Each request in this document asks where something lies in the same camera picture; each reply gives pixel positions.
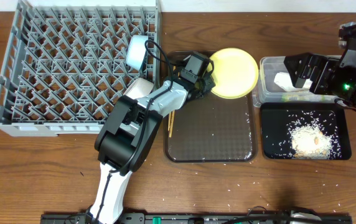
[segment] green connector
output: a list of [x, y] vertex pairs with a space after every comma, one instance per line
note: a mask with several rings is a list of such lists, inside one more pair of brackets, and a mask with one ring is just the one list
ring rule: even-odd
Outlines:
[[153, 217], [153, 224], [161, 224], [161, 218], [160, 217]]

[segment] wood grain surface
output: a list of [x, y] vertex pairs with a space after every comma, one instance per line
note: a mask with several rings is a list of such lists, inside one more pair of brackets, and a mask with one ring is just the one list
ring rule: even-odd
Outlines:
[[[218, 50], [238, 47], [256, 61], [311, 51], [341, 54], [338, 26], [356, 14], [165, 13], [162, 47]], [[0, 12], [0, 70], [13, 13]], [[356, 114], [346, 112], [349, 161], [264, 159], [250, 163], [176, 164], [163, 152], [159, 131], [147, 161], [135, 173], [124, 206], [150, 213], [245, 213], [291, 206], [349, 213], [356, 223]], [[43, 213], [75, 213], [94, 200], [100, 177], [93, 134], [12, 138], [0, 131], [0, 223], [39, 223]]]

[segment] white sponge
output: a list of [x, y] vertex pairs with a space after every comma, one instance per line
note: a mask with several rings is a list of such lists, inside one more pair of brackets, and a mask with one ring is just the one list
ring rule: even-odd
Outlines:
[[286, 92], [309, 91], [309, 88], [312, 85], [312, 81], [306, 80], [302, 88], [295, 88], [291, 83], [289, 73], [286, 72], [277, 73], [273, 82], [275, 82], [280, 88], [282, 88]]

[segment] dish rack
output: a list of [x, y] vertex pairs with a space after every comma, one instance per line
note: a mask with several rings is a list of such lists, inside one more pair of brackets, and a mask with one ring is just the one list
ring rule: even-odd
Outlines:
[[[133, 35], [159, 42], [159, 7], [31, 7], [17, 3], [0, 74], [0, 129], [11, 136], [99, 133], [139, 77], [159, 83], [151, 57], [125, 63]], [[159, 55], [157, 48], [149, 45]]]

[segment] brown tray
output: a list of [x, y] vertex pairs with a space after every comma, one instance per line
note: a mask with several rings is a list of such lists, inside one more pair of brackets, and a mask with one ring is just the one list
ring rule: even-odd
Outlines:
[[[211, 56], [212, 51], [199, 51]], [[191, 52], [172, 52], [173, 62]], [[161, 78], [167, 76], [162, 65]], [[164, 152], [174, 162], [243, 162], [257, 154], [251, 93], [227, 100], [213, 93], [194, 100], [175, 111], [172, 137], [169, 138], [168, 116], [164, 119]]]

